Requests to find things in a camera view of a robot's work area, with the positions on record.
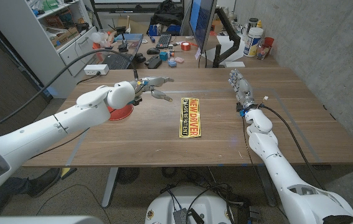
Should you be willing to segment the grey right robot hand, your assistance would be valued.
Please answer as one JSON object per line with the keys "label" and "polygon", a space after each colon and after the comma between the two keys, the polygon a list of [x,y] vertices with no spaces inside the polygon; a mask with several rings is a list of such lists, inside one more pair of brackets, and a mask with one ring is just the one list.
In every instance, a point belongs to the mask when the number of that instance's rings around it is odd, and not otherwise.
{"label": "grey right robot hand", "polygon": [[253,89],[239,70],[231,70],[229,75],[230,78],[228,79],[228,82],[232,86],[238,101],[237,111],[246,113],[255,106]]}

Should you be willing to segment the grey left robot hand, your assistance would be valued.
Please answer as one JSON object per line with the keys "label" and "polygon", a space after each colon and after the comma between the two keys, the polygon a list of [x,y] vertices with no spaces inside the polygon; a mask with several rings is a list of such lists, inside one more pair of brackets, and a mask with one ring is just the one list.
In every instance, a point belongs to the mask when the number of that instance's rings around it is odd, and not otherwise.
{"label": "grey left robot hand", "polygon": [[141,95],[147,91],[149,91],[151,96],[156,99],[172,102],[173,99],[170,96],[157,90],[156,87],[161,87],[163,84],[173,81],[174,79],[170,77],[145,77],[139,80],[130,81],[129,83],[132,85],[135,92],[135,98],[130,103],[134,106],[138,106],[143,100]]}

